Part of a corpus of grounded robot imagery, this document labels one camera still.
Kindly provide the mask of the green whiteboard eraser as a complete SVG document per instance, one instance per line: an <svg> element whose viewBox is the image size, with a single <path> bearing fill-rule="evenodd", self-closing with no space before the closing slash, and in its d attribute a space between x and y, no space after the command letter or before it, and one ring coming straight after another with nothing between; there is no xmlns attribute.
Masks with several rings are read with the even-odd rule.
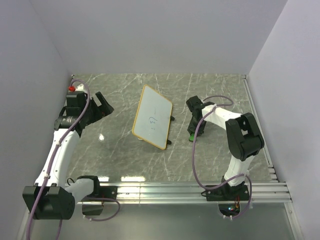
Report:
<svg viewBox="0 0 320 240"><path fill-rule="evenodd" d="M196 138L195 138L195 134L194 134L194 133L192 133L192 134L189 136L189 138L188 138L188 140L189 140L190 142L193 142L195 139L196 139Z"/></svg>

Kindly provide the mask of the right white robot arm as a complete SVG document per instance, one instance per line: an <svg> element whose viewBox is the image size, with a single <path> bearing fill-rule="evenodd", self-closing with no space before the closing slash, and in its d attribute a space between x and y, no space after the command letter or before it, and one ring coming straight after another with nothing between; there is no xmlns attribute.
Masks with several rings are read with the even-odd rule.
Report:
<svg viewBox="0 0 320 240"><path fill-rule="evenodd" d="M249 179L247 172L252 160L265 146L255 116L249 112L243 114L231 112L213 103L207 106L203 103L190 106L189 110L192 118L191 129L188 132L193 137L191 166L195 181L207 191L221 187L222 197L232 200L238 195L238 186L242 185L245 179ZM228 149L231 153L229 166L222 177L222 183L213 187L203 185L196 171L196 142L198 134L203 132L202 127L205 123L212 123L225 130Z"/></svg>

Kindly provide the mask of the white board with orange frame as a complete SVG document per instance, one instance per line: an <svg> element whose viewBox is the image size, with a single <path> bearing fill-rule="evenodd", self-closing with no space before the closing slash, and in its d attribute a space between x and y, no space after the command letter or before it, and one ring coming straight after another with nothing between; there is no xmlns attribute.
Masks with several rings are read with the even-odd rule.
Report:
<svg viewBox="0 0 320 240"><path fill-rule="evenodd" d="M167 148L173 103L151 86L142 88L132 134L161 149Z"/></svg>

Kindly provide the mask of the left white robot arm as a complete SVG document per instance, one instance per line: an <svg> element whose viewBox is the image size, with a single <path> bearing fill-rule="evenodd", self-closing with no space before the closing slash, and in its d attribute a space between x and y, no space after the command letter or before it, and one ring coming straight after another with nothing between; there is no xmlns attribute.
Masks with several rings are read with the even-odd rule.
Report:
<svg viewBox="0 0 320 240"><path fill-rule="evenodd" d="M25 186L22 193L34 220L69 220L78 202L86 198L96 201L101 196L100 181L95 175L79 176L75 183L65 186L71 157L83 130L114 111L101 92L95 96L100 105L83 90L66 95L66 105L54 122L45 165L34 184Z"/></svg>

